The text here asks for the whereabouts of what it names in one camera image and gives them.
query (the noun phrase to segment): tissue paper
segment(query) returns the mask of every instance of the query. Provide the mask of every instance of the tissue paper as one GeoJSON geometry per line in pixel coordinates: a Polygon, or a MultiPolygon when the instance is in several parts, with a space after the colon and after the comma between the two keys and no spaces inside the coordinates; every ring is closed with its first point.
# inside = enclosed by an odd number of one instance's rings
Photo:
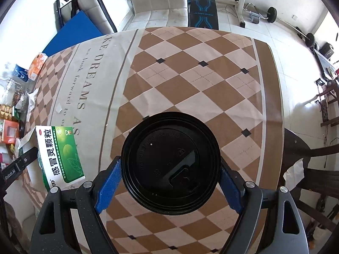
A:
{"type": "Polygon", "coordinates": [[[284,179],[286,181],[285,187],[291,191],[296,185],[304,178],[304,166],[302,164],[303,159],[299,159],[293,166],[284,173],[284,179]]]}

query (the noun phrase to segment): weight bench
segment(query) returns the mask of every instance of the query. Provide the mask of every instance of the weight bench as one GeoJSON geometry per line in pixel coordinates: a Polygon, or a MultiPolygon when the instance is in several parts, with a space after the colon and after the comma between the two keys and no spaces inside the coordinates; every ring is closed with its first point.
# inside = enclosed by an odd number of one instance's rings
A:
{"type": "Polygon", "coordinates": [[[215,0],[191,0],[189,27],[219,30],[215,0]]]}

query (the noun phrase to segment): wooden chair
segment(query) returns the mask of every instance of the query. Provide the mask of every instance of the wooden chair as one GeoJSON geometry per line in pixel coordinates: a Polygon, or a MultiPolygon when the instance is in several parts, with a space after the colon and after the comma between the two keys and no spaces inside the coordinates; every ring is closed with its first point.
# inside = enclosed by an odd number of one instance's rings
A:
{"type": "Polygon", "coordinates": [[[291,191],[291,194],[296,206],[301,211],[310,215],[332,232],[328,244],[326,243],[319,253],[328,253],[325,252],[325,250],[328,251],[330,245],[329,242],[334,239],[339,239],[339,227],[322,213],[300,201],[300,192],[301,189],[306,189],[339,199],[339,171],[314,170],[307,168],[311,157],[326,156],[336,153],[339,153],[339,144],[311,149],[295,133],[285,129],[284,150],[278,187],[285,184],[283,174],[287,169],[294,165],[299,159],[303,158],[304,178],[297,184],[296,188],[291,191]]]}

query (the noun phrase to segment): table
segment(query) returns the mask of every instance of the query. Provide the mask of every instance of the table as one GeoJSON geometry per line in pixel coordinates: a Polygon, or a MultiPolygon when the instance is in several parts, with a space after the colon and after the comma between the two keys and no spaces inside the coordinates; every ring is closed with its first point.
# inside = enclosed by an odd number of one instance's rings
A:
{"type": "Polygon", "coordinates": [[[331,67],[333,70],[337,70],[332,63],[325,57],[323,56],[319,51],[314,50],[314,57],[316,58],[316,61],[318,63],[319,69],[320,69],[320,76],[321,78],[327,82],[329,80],[333,80],[333,77],[330,75],[328,72],[327,68],[331,67]]]}
{"type": "MultiPolygon", "coordinates": [[[[221,155],[245,180],[276,189],[283,150],[279,78],[266,43],[224,31],[146,28],[98,37],[49,57],[37,80],[35,125],[73,126],[87,180],[106,169],[144,117],[191,114],[212,130],[221,155]],[[58,113],[56,107],[62,107],[58,113]]],[[[46,192],[33,170],[24,187],[37,207],[46,192]]],[[[237,220],[219,185],[200,209],[164,216],[136,203],[120,184],[102,214],[120,253],[208,253],[237,220]]],[[[263,227],[263,212],[255,231],[263,227]]],[[[79,222],[74,219],[77,234],[79,222]]],[[[78,235],[86,251],[83,235],[78,235]]]]}

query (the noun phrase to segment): black cable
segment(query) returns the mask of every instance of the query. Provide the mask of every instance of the black cable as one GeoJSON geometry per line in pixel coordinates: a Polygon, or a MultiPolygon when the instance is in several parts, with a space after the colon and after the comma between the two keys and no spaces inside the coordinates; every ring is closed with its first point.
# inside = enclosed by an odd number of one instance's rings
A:
{"type": "Polygon", "coordinates": [[[335,139],[333,139],[333,140],[329,143],[329,145],[331,146],[331,143],[332,143],[333,141],[335,141],[336,139],[339,139],[339,137],[336,137],[335,139]]]}
{"type": "MultiPolygon", "coordinates": [[[[325,137],[324,137],[324,146],[325,147],[327,147],[327,134],[328,134],[328,125],[326,125],[325,137]]],[[[326,168],[326,162],[327,162],[327,156],[326,156],[326,159],[325,159],[324,168],[326,168]]]]}
{"type": "Polygon", "coordinates": [[[236,11],[231,6],[226,5],[225,10],[226,10],[226,12],[230,13],[231,15],[233,15],[235,18],[238,18],[238,16],[236,16],[237,15],[236,11]],[[230,9],[235,13],[235,15],[232,12],[227,11],[227,7],[230,7],[230,9]]]}

